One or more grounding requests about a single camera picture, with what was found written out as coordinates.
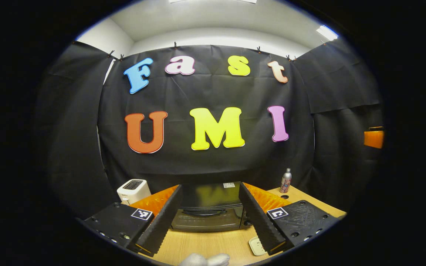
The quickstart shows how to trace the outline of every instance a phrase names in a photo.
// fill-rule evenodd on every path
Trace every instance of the black curtain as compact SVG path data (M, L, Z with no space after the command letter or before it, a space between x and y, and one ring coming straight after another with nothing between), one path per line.
M44 73L34 115L37 167L80 218L118 200L98 149L98 105L113 57L75 42Z
M315 132L309 194L348 211L374 174L380 149L364 145L364 131L383 126L377 82L342 39L295 62L306 87Z
M167 74L164 68L174 56L195 59L195 73ZM245 56L251 73L233 76L228 58ZM124 71L150 57L149 84L130 94ZM280 83L267 63L277 61L289 78ZM274 126L269 106L285 108L284 121L289 140L273 142ZM240 129L245 145L192 150L195 121L189 112L208 108L218 121L225 108L240 108ZM149 113L166 111L164 144L152 154L130 149L126 139L125 116L142 113L141 138L152 140ZM105 168L113 188L126 180L147 180L151 192L180 183L223 183L243 181L263 189L280 186L282 174L291 168L292 185L307 190L313 159L313 121L304 84L292 62L284 57L240 47L194 45L142 52L116 61L103 87L99 136Z
M195 59L192 75L168 74L174 56ZM227 59L245 56L251 73L232 76ZM149 85L130 94L124 71L150 57ZM296 61L239 47L195 45L142 52L112 61L105 52L72 44L47 71L39 91L35 132L49 185L78 215L87 217L117 201L115 190L132 178L152 193L181 183L244 181L278 187L291 168L291 185L334 207L349 210L372 175L380 150L364 146L364 131L382 125L377 85L365 64L341 40ZM284 66L287 83L267 66ZM269 106L285 108L287 141L273 142ZM195 121L208 108L218 121L238 107L244 147L192 150ZM139 154L127 143L125 116L143 113L141 138L152 139L149 113L166 111L164 145ZM101 146L98 149L97 123Z

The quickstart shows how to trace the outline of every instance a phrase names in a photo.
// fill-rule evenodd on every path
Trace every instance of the white toaster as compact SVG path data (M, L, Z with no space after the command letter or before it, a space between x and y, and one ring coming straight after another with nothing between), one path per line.
M122 204L133 204L151 195L146 180L129 180L117 189Z

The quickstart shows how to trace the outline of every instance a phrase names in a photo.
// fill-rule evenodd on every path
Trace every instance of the screw hole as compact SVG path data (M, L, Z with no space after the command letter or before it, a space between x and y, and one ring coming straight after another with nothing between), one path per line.
M124 238L124 239L131 239L126 233L124 233L124 232L121 232L121 233L119 233L119 236L121 237L121 238Z

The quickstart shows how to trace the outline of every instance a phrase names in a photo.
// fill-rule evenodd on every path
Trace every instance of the oven handle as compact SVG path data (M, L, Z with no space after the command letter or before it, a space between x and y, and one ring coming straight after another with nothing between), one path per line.
M183 214L188 214L191 216L197 216L197 217L208 217L208 216L216 216L220 214L226 213L226 210L219 210L219 211L182 211Z

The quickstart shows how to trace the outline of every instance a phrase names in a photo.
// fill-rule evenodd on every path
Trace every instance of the wooden table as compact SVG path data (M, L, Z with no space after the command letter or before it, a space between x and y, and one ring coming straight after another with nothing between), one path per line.
M269 192L279 196L284 195L279 192L279 188L271 189ZM346 215L346 212L331 207L294 187L290 187L285 195L289 196L287 200L291 203L306 200L332 216L344 217ZM255 256L252 253L249 240L253 237L257 237L254 226L247 229L211 233L187 233L169 229L159 252L152 259L170 265L178 265L191 253L202 254L206 258L218 253L226 253L231 257L230 266L243 266L271 257L268 254Z

